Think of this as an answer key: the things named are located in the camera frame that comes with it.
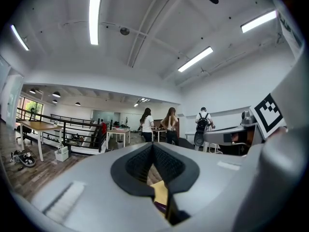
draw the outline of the ceiling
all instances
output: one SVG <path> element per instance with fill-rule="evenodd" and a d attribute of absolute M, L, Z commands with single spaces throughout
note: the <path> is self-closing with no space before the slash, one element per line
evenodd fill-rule
<path fill-rule="evenodd" d="M 30 93 L 29 91 L 32 88 L 34 88 L 36 91 L 39 92 L 36 92 L 36 94 Z M 129 104 L 133 106 L 136 103 L 136 101 L 141 98 L 126 94 L 106 92 L 103 90 L 90 89 L 84 87 L 70 87 L 70 86 L 46 86 L 46 85 L 24 84 L 22 87 L 22 91 L 37 99 L 42 99 L 45 102 L 52 102 L 53 100 L 58 100 L 58 102 L 60 103 L 62 98 L 85 96 L 85 97 L 102 99 L 108 102 L 121 102 L 123 104 Z M 58 91 L 60 93 L 61 98 L 56 98 L 52 95 L 55 91 Z M 151 100 L 150 102 L 158 103 L 161 101 Z"/>
<path fill-rule="evenodd" d="M 38 63 L 52 55 L 95 51 L 121 61 L 123 68 L 143 69 L 184 87 L 197 76 L 275 45 L 278 19 L 246 33 L 240 28 L 273 9 L 272 0 L 102 0 L 98 46 L 89 40 L 89 0 L 24 0 L 8 25 L 15 24 L 25 39 L 30 51 L 10 36 L 14 50 L 32 68 L 43 68 Z M 127 36 L 120 33 L 122 27 L 130 30 Z M 208 46 L 213 53 L 177 71 Z M 96 68 L 105 66 L 85 67 L 93 73 Z"/>

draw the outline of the red object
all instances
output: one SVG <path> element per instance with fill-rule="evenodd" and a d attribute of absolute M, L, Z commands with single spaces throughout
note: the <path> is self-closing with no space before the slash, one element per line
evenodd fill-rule
<path fill-rule="evenodd" d="M 104 135 L 106 133 L 106 124 L 104 122 L 102 122 L 102 135 Z"/>

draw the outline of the black pants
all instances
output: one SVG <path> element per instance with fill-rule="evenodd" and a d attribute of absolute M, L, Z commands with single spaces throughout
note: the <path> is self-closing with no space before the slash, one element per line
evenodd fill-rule
<path fill-rule="evenodd" d="M 151 132 L 143 132 L 143 137 L 145 138 L 146 142 L 151 142 L 153 134 Z"/>
<path fill-rule="evenodd" d="M 172 141 L 174 141 L 175 145 L 178 146 L 178 137 L 177 137 L 177 132 L 168 130 L 166 133 L 166 140 L 168 144 L 172 144 Z"/>

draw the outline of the green tree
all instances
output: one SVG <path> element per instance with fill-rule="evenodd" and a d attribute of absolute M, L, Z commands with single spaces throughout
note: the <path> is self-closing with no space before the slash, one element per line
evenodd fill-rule
<path fill-rule="evenodd" d="M 26 110 L 27 111 L 31 111 L 31 108 L 34 108 L 34 112 L 35 111 L 35 108 L 37 106 L 37 103 L 35 101 L 29 101 L 27 104 L 26 104 Z"/>

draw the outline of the desk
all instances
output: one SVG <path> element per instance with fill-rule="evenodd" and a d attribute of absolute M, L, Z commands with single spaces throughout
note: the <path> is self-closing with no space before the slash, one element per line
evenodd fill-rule
<path fill-rule="evenodd" d="M 44 131 L 60 130 L 59 141 L 60 141 L 60 144 L 61 144 L 62 126 L 53 126 L 53 125 L 50 125 L 50 124 L 47 124 L 47 123 L 41 122 L 41 121 L 20 121 L 20 139 L 21 139 L 22 150 L 25 150 L 24 138 L 23 138 L 23 126 L 26 126 L 26 127 L 30 128 L 31 130 L 38 132 L 38 146 L 39 146 L 39 154 L 40 154 L 41 161 L 43 161 L 41 143 L 44 144 L 44 139 L 43 139 L 43 132 Z"/>
<path fill-rule="evenodd" d="M 120 127 L 120 126 L 112 126 L 112 130 L 114 129 L 125 129 L 125 130 L 130 130 L 130 127 Z"/>
<path fill-rule="evenodd" d="M 187 131 L 187 132 L 185 133 L 185 138 L 186 138 L 186 140 L 188 140 L 188 136 L 194 136 L 195 133 L 196 133 L 196 131 Z"/>
<path fill-rule="evenodd" d="M 160 132 L 167 132 L 167 130 L 153 129 L 153 141 L 154 141 L 154 131 L 156 131 L 158 133 L 158 143 L 160 142 Z"/>
<path fill-rule="evenodd" d="M 117 142 L 117 135 L 123 135 L 124 136 L 124 147 L 126 146 L 126 134 L 129 133 L 129 144 L 130 144 L 130 130 L 108 130 L 106 135 L 106 149 L 108 149 L 108 138 L 109 134 L 113 135 L 116 134 L 116 142 Z"/>

